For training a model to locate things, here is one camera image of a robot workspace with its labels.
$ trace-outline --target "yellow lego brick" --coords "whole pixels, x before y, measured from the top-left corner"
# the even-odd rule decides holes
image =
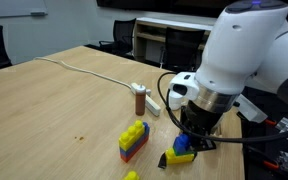
[[[176,156],[173,148],[169,148],[168,150],[166,150],[165,156],[166,156],[166,164],[192,162],[194,159],[194,154]]]
[[[140,180],[140,177],[135,171],[130,171],[123,180]]]
[[[127,151],[145,132],[143,122],[136,120],[134,125],[130,126],[126,132],[123,132],[118,139],[120,147]]]

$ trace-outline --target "black cable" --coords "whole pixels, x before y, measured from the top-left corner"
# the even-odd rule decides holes
[[[196,137],[196,138],[211,140],[211,141],[228,142],[228,143],[244,143],[244,144],[264,143],[264,142],[270,142],[270,141],[276,141],[276,140],[288,138],[288,131],[287,132],[283,132],[283,133],[279,133],[279,134],[276,134],[276,135],[264,136],[264,137],[254,137],[254,138],[218,138],[218,137],[203,136],[203,135],[200,135],[200,134],[193,133],[192,131],[187,129],[183,124],[181,124],[181,122],[179,120],[177,120],[176,116],[173,114],[171,108],[169,107],[168,99],[169,99],[170,89],[168,89],[168,91],[167,91],[167,95],[166,95],[167,100],[165,100],[163,95],[162,95],[162,92],[161,92],[161,89],[160,89],[160,81],[161,81],[162,77],[164,77],[167,74],[176,74],[176,73],[167,72],[167,73],[164,73],[164,74],[162,74],[160,76],[160,78],[158,79],[158,82],[157,82],[158,93],[161,96],[163,102],[165,103],[166,110],[167,110],[167,112],[169,114],[169,117],[170,117],[171,121],[179,129],[181,129],[183,132],[187,133],[188,135],[190,135],[192,137]]]

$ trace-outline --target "lego brick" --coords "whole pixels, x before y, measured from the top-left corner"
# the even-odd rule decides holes
[[[143,125],[145,126],[145,133],[132,145],[132,147],[130,147],[127,151],[124,151],[120,147],[120,155],[125,162],[128,162],[149,139],[150,127],[146,122],[144,122]]]
[[[173,148],[176,156],[185,154],[194,154],[194,151],[189,150],[190,140],[186,134],[180,134],[175,138]]]
[[[130,171],[123,180],[140,180],[140,177],[135,171]]]
[[[126,132],[123,132],[119,138],[119,146],[127,151],[143,134],[145,128],[143,122],[136,120],[134,125],[130,126]]]
[[[166,155],[166,164],[192,162],[195,158],[194,154],[176,156],[173,148],[169,148],[168,150],[166,150],[165,155]]]

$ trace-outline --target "whiteboard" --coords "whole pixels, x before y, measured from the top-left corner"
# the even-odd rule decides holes
[[[44,0],[0,0],[0,17],[43,16],[46,14]]]

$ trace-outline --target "wire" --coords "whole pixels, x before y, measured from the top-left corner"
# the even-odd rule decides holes
[[[160,81],[161,81],[162,77],[164,77],[167,74],[172,74],[172,73],[167,72],[167,73],[162,74],[160,76],[158,82],[157,82],[158,93],[161,96],[163,102],[165,103],[166,110],[169,114],[171,121],[175,124],[175,126],[177,126],[179,129],[181,129],[183,132],[187,133],[188,135],[195,137],[195,138],[207,139],[207,140],[211,140],[211,141],[227,142],[227,143],[244,143],[244,144],[264,143],[264,142],[270,142],[270,141],[276,141],[276,140],[288,138],[288,131],[283,132],[283,133],[279,133],[276,135],[264,136],[264,137],[254,137],[254,138],[218,138],[218,137],[211,137],[211,136],[203,136],[203,135],[196,134],[196,133],[190,131],[176,118],[176,116],[172,112],[171,108],[169,107],[168,99],[169,99],[170,89],[168,89],[168,91],[167,91],[167,95],[166,95],[167,100],[164,99],[164,97],[160,91]]]
[[[123,86],[126,86],[127,88],[131,89],[131,86],[122,82],[122,81],[118,81],[116,79],[112,79],[112,78],[109,78],[107,76],[103,76],[101,74],[98,74],[98,73],[95,73],[93,71],[87,71],[87,70],[84,70],[84,69],[80,69],[80,68],[77,68],[77,67],[74,67],[74,66],[71,66],[71,65],[68,65],[66,64],[65,62],[63,61],[58,61],[58,60],[53,60],[53,59],[49,59],[49,58],[44,58],[44,57],[35,57],[34,60],[44,60],[44,61],[49,61],[49,62],[53,62],[53,63],[56,63],[56,64],[59,64],[59,65],[62,65],[63,67],[67,68],[67,69],[70,69],[70,70],[73,70],[73,71],[79,71],[79,72],[83,72],[83,73],[89,73],[89,74],[92,74],[94,76],[97,76],[97,77],[100,77],[100,78],[103,78],[103,79],[106,79],[106,80],[109,80],[109,81],[112,81],[112,82],[115,82],[115,83],[118,83],[120,85],[123,85]]]

